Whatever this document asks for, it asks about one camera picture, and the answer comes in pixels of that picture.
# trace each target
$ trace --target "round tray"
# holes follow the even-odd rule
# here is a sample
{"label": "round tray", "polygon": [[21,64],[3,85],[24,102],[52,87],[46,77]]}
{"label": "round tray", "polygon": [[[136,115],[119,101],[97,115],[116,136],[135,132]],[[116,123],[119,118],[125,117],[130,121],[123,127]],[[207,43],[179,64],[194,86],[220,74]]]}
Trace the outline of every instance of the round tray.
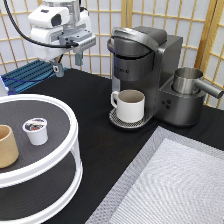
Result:
{"label": "round tray", "polygon": [[[82,179],[77,120],[65,103],[42,95],[1,97],[0,114],[20,153],[0,169],[0,224],[43,223],[69,203]],[[49,140],[42,146],[33,146],[22,129],[34,117],[48,121]]]}
{"label": "round tray", "polygon": [[0,223],[40,223],[55,214],[74,196],[82,173],[69,153],[47,172],[0,189]]}
{"label": "round tray", "polygon": [[[61,161],[78,141],[76,117],[65,103],[42,95],[16,95],[0,98],[0,124],[12,127],[19,149],[18,160],[0,169],[0,188],[32,179]],[[43,117],[48,120],[49,140],[33,146],[22,130],[25,121]]]}

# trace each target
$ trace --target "coffee machine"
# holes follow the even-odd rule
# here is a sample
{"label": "coffee machine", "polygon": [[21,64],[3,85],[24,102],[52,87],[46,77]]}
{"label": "coffee machine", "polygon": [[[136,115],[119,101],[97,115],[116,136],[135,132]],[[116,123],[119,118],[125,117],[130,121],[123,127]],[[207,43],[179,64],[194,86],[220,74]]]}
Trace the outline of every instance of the coffee machine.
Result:
{"label": "coffee machine", "polygon": [[113,55],[112,91],[133,89],[145,95],[143,120],[124,123],[116,117],[114,109],[110,112],[114,125],[137,129],[152,117],[178,127],[197,123],[206,92],[201,88],[194,94],[182,94],[173,88],[182,43],[182,37],[167,35],[162,29],[143,26],[113,29],[107,43]]}

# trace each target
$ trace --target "single-serve coffee maker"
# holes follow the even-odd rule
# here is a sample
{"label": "single-serve coffee maker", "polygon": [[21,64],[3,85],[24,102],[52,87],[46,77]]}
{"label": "single-serve coffee maker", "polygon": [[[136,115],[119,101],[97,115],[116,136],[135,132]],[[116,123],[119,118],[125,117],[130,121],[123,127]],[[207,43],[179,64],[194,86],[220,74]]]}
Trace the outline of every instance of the single-serve coffee maker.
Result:
{"label": "single-serve coffee maker", "polygon": [[200,70],[178,68],[183,38],[150,27],[114,28],[108,40],[113,54],[112,91],[138,90],[145,95],[145,116],[125,123],[110,112],[117,127],[131,130],[144,126],[152,117],[186,127],[200,118],[206,93],[216,98],[221,89],[201,80]]}

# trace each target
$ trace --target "drip tray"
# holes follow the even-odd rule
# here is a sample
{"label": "drip tray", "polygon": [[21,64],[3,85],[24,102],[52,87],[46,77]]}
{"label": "drip tray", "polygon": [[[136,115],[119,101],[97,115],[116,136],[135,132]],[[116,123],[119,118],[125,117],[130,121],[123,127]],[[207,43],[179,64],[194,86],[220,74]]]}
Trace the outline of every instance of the drip tray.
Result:
{"label": "drip tray", "polygon": [[135,122],[135,123],[125,123],[121,121],[116,114],[116,109],[113,109],[109,114],[109,119],[113,125],[117,128],[121,128],[126,131],[134,131],[139,128],[144,127],[152,118],[152,115],[149,113],[145,113],[142,120]]}

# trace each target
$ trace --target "coffee maker lid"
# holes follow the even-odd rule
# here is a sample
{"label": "coffee maker lid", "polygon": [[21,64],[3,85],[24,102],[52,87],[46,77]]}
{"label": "coffee maker lid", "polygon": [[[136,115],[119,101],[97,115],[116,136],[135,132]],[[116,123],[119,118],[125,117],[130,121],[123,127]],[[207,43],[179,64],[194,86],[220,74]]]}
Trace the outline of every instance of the coffee maker lid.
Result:
{"label": "coffee maker lid", "polygon": [[167,40],[165,30],[137,27],[134,29],[115,27],[108,42],[108,49],[116,55],[141,57],[151,51],[157,51],[159,45]]}

